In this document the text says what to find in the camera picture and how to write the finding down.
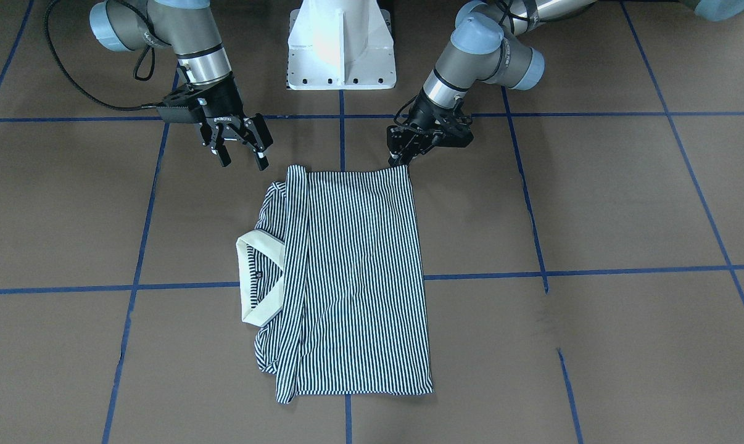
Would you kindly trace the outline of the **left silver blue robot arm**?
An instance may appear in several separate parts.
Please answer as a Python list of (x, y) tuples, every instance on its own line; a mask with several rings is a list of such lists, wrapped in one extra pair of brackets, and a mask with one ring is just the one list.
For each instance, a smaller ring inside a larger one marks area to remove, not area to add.
[(514, 117), (744, 116), (744, 1), (471, 1), (386, 129), (389, 165), (465, 148), (478, 83), (528, 94)]

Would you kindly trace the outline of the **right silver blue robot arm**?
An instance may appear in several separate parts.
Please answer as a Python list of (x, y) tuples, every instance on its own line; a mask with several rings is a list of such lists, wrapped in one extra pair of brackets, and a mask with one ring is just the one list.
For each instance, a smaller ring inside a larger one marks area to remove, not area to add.
[(166, 123), (193, 124), (222, 166), (231, 162), (225, 141), (250, 148), (259, 170), (268, 168), (273, 143), (265, 119), (244, 113), (225, 45), (208, 1), (104, 1), (90, 11), (96, 39), (115, 52), (171, 48), (183, 84), (155, 109)]

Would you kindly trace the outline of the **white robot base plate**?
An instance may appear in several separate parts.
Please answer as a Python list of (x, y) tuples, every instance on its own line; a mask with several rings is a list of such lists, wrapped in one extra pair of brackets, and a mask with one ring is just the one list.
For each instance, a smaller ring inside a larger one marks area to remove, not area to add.
[(289, 15), (287, 87), (381, 90), (397, 84), (392, 8), (384, 1), (304, 1)]

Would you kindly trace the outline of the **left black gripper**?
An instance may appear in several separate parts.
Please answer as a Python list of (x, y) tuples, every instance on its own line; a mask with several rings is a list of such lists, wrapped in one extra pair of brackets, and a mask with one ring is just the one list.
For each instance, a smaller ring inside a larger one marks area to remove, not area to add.
[(465, 101), (454, 98), (449, 107), (435, 104), (424, 91), (420, 91), (408, 111), (406, 127), (387, 127), (389, 165), (394, 168), (407, 165), (431, 148), (465, 148), (473, 141), (473, 119), (462, 111)]

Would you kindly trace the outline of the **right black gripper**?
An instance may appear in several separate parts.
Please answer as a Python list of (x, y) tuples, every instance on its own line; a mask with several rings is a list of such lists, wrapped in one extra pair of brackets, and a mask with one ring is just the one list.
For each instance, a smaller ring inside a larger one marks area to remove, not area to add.
[[(270, 130), (261, 113), (246, 117), (239, 87), (234, 73), (212, 83), (191, 83), (191, 101), (203, 99), (206, 104), (200, 110), (192, 111), (192, 123), (206, 123), (212, 118), (222, 118), (220, 123), (229, 124), (234, 132), (241, 134), (244, 144), (248, 144), (255, 155), (259, 171), (265, 171), (270, 163), (267, 150), (273, 144)], [(215, 126), (210, 138), (210, 149), (217, 156), (222, 168), (231, 164), (231, 157), (225, 146), (224, 126)]]

